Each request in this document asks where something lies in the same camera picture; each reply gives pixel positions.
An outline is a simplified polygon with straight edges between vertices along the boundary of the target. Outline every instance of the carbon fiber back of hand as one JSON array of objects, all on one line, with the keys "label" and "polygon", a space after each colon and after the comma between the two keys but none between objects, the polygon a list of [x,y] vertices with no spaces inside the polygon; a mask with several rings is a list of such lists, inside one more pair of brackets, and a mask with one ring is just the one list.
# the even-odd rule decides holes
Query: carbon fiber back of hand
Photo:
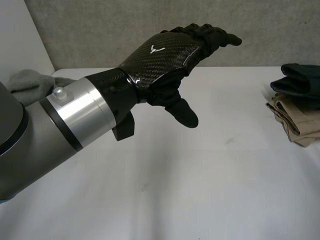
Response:
[{"label": "carbon fiber back of hand", "polygon": [[151,37],[134,51],[118,68],[127,73],[145,102],[152,83],[179,68],[188,69],[200,45],[184,33],[165,32]]}]

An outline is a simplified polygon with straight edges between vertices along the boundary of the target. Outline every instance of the folded cloth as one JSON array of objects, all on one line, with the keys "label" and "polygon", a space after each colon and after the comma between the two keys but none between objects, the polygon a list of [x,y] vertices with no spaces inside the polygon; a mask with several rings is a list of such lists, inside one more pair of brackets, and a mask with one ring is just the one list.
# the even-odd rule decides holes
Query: folded cloth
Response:
[{"label": "folded cloth", "polygon": [[275,92],[292,96],[299,107],[320,109],[320,66],[290,63],[281,71],[286,76],[270,84]]},{"label": "folded cloth", "polygon": [[292,97],[276,94],[266,106],[274,113],[291,142],[307,147],[320,138],[320,110],[300,108]]},{"label": "folded cloth", "polygon": [[10,77],[5,87],[24,106],[50,95],[54,88],[65,87],[75,80],[42,75],[31,69],[24,69]]}]

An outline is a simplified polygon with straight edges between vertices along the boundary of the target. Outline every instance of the gray robot arm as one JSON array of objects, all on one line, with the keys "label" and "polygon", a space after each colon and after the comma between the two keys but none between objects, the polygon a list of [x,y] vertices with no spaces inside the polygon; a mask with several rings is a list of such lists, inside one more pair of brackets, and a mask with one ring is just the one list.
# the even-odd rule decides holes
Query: gray robot arm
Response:
[{"label": "gray robot arm", "polygon": [[111,129],[117,140],[132,136],[137,98],[127,77],[116,68],[84,77],[27,108],[0,83],[0,201]]}]

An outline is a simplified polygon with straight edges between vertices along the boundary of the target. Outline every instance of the gray fabric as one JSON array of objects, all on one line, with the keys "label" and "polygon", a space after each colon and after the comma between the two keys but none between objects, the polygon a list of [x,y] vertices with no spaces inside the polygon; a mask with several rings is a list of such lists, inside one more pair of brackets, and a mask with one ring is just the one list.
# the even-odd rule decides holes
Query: gray fabric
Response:
[{"label": "gray fabric", "polygon": [[42,75],[31,69],[24,69],[10,77],[6,88],[24,106],[50,95],[56,87],[65,87],[75,80]]},{"label": "gray fabric", "polygon": [[148,38],[191,23],[242,38],[199,66],[320,65],[320,0],[25,0],[56,70],[116,67]]}]

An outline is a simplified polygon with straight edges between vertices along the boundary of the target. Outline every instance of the silver button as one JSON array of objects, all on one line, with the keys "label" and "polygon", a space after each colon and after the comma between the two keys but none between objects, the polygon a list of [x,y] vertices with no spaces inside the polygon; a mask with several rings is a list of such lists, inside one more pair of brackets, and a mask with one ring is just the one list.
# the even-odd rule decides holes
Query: silver button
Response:
[{"label": "silver button", "polygon": [[66,91],[64,90],[64,88],[61,87],[61,86],[56,87],[56,88],[53,90],[53,94],[55,95],[55,97],[56,97],[58,100],[63,100],[63,99],[65,99],[66,97],[68,97],[67,92],[66,92]]}]

